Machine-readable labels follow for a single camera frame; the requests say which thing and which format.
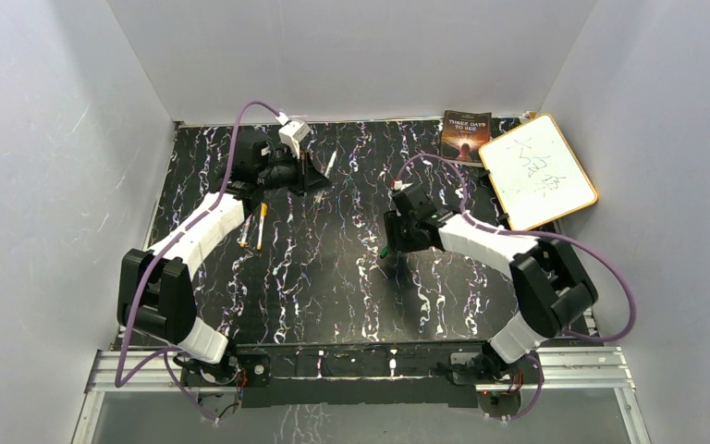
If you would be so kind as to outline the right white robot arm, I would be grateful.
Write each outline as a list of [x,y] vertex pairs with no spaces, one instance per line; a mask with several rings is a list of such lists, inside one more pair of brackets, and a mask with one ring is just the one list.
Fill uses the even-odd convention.
[[519,311],[483,349],[484,372],[496,383],[509,382],[520,359],[559,336],[598,299],[581,260],[563,240],[507,235],[467,212],[436,206],[417,184],[392,191],[391,198],[394,207],[384,214],[389,252],[459,253],[511,282]]

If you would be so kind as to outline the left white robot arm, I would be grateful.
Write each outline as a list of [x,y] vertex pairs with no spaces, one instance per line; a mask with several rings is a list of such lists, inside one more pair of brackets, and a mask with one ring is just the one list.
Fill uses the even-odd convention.
[[207,256],[240,228],[263,202],[267,191],[287,190],[299,197],[330,186],[302,148],[307,125],[291,121],[271,142],[245,129],[235,140],[228,171],[176,229],[147,250],[132,249],[122,259],[116,319],[123,327],[159,339],[203,363],[217,385],[239,373],[228,353],[227,337],[198,315],[192,278]]

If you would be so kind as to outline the white marker pen yellow end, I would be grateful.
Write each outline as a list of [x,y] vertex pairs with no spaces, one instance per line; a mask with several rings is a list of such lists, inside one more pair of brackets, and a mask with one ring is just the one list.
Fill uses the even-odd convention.
[[258,223],[258,236],[257,236],[257,244],[256,244],[256,249],[258,251],[260,251],[263,248],[263,233],[264,233],[264,225],[265,225],[265,219],[267,216],[267,212],[268,212],[268,205],[266,203],[261,203],[259,223]]

